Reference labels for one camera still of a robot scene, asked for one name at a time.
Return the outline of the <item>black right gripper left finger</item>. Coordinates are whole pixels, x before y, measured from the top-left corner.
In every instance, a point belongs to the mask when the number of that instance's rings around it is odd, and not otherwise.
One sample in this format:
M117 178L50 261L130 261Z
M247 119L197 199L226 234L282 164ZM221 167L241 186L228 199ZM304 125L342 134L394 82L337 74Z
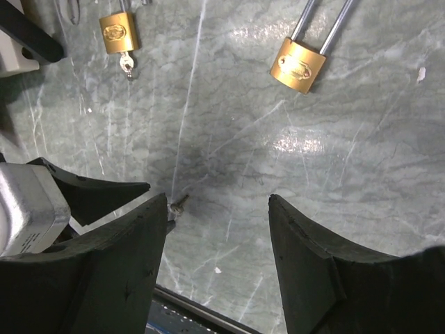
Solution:
M1 332L143 333L167 224L159 194L41 253L1 258Z

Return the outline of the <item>small key bunch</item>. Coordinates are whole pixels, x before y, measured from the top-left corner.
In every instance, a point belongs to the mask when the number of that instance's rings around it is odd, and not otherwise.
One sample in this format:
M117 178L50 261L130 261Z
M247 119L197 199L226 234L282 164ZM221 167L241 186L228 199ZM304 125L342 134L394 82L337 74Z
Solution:
M185 211L185 203L190 198L188 194L182 196L179 200L176 202L168 204L168 220L169 221L175 221L177 218L179 218Z

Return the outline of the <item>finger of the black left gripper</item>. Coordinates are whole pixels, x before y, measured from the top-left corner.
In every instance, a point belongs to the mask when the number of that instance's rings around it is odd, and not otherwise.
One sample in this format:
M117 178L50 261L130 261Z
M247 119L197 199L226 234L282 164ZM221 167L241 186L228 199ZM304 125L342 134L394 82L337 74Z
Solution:
M82 226L130 203L150 190L146 182L112 182L76 175L39 157L29 165L46 167L70 206L72 216Z

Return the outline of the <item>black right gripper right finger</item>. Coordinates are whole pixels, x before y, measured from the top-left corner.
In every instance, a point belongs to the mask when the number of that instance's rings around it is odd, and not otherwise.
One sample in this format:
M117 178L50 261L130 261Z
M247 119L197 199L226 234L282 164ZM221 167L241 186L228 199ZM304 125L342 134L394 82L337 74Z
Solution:
M444 247L396 257L268 201L289 333L443 333Z

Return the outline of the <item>brass padlock short shackle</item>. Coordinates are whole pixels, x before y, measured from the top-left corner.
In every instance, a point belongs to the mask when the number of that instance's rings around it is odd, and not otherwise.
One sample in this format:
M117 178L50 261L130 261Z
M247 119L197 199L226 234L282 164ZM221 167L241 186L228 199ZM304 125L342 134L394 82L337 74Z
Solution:
M140 49L134 15L128 1L119 1L120 11L101 17L99 25L107 54L125 53Z

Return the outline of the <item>brass padlock long shackle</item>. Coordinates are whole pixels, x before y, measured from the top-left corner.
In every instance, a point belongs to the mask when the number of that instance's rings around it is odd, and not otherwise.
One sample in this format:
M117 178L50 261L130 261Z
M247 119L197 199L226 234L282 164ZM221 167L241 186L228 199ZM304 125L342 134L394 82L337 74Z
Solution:
M355 1L343 4L320 50L315 51L298 41L316 7L317 1L309 0L290 36L285 37L273 61L270 75L280 83L299 93L307 94L326 62L326 55L352 10Z

